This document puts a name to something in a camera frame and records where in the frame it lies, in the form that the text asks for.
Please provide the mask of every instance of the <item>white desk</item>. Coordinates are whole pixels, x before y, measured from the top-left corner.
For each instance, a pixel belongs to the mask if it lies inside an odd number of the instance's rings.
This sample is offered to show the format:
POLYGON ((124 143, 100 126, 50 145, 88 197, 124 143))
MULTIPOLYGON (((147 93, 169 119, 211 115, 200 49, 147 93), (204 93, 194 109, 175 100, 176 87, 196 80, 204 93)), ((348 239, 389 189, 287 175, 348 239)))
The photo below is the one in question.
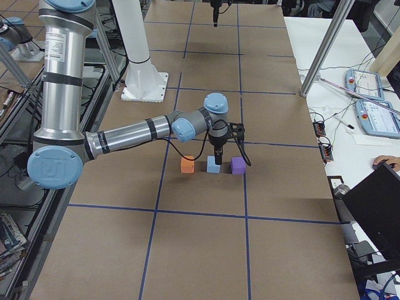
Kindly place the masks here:
MULTIPOLYGON (((298 69, 310 68, 330 21, 329 19, 285 17, 298 69)), ((322 68, 346 67, 321 70, 321 77, 344 86, 344 78, 348 67, 360 64, 370 52, 353 21, 346 20, 322 68)), ((373 61, 374 58, 360 66, 359 69, 368 71, 373 61)), ((307 71, 299 70, 299 73, 306 75, 307 71)), ((384 87, 390 86, 386 78, 382 77, 381 79, 384 87)), ((384 97, 385 100, 393 104, 395 109, 400 109, 400 100, 396 94, 385 92, 384 97)), ((334 113, 338 113, 347 107, 350 100, 351 97, 345 92, 321 81, 315 82, 307 95, 309 108, 322 114, 325 118, 331 117, 334 113)), ((371 165, 376 156, 400 156, 400 140, 369 137, 371 145, 356 144, 353 135, 364 135, 364 132, 356 117, 354 106, 348 109, 343 119, 353 125, 355 127, 354 130, 348 129, 343 124, 340 124, 337 128, 339 121, 334 118, 327 120, 325 123, 326 135, 332 142, 334 141, 332 153, 334 161, 327 163, 325 172, 328 176, 342 176, 344 183, 353 188, 373 171, 371 165)), ((358 224, 353 224, 353 228, 360 241, 367 240, 374 247, 358 224)), ((400 294, 400 287, 396 286, 396 289, 397 294, 400 294)))

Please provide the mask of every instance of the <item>block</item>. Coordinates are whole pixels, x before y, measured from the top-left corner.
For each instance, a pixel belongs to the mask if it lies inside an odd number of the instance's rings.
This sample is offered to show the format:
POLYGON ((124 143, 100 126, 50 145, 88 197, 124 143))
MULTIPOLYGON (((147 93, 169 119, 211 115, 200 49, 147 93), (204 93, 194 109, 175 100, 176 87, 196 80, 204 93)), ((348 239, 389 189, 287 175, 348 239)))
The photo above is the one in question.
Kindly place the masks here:
POLYGON ((219 173, 221 166, 215 164, 214 156, 207 156, 207 173, 219 173))
MULTIPOLYGON (((194 159, 193 156, 185 156, 189 159, 194 159)), ((194 173, 194 161, 188 161, 187 159, 181 158, 181 173, 194 173)))
POLYGON ((231 170, 232 174, 244 174, 246 172, 246 162, 243 157, 232 157, 231 170))

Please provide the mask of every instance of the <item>computer monitor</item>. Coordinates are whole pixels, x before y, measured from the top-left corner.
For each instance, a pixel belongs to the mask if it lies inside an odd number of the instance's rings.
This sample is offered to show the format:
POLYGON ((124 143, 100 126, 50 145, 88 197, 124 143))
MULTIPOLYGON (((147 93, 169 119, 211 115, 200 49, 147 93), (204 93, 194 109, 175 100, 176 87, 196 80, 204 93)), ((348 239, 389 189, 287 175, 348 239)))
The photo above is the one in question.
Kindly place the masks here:
POLYGON ((368 266, 358 274, 368 275, 400 269, 400 177, 382 164, 344 195, 354 219, 379 249, 386 263, 368 266))

